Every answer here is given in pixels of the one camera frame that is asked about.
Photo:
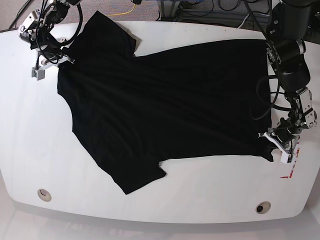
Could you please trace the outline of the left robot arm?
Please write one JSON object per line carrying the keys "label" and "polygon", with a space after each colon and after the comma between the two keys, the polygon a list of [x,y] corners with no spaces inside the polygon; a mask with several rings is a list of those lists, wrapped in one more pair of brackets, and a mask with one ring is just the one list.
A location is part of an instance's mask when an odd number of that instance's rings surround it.
{"label": "left robot arm", "polygon": [[[267,108],[256,120],[264,118],[271,109],[287,112],[277,127],[270,127],[259,136],[269,141],[266,153],[279,149],[284,163],[291,163],[294,150],[302,130],[317,126],[317,113],[312,107],[312,93],[307,85],[311,80],[305,61],[306,44],[304,35],[312,15],[313,0],[281,0],[269,7],[266,29],[261,28],[266,39],[266,53],[274,75],[262,77],[256,85],[256,95]],[[261,85],[277,79],[277,88],[290,103],[290,107],[276,105],[276,100],[266,100],[261,94]]]}

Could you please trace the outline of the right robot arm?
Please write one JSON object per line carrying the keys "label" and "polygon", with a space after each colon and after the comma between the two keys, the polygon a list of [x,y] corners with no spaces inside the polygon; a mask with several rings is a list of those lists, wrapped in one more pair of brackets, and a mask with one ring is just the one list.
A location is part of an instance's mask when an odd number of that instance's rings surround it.
{"label": "right robot arm", "polygon": [[[65,19],[71,6],[77,7],[78,26],[70,39],[58,40],[51,34],[51,30]],[[20,39],[30,44],[30,49],[37,52],[35,69],[40,69],[40,57],[44,58],[43,66],[47,64],[58,66],[65,61],[72,63],[74,60],[63,48],[76,39],[82,24],[83,11],[79,0],[44,0],[40,9],[31,12],[18,30]]]}

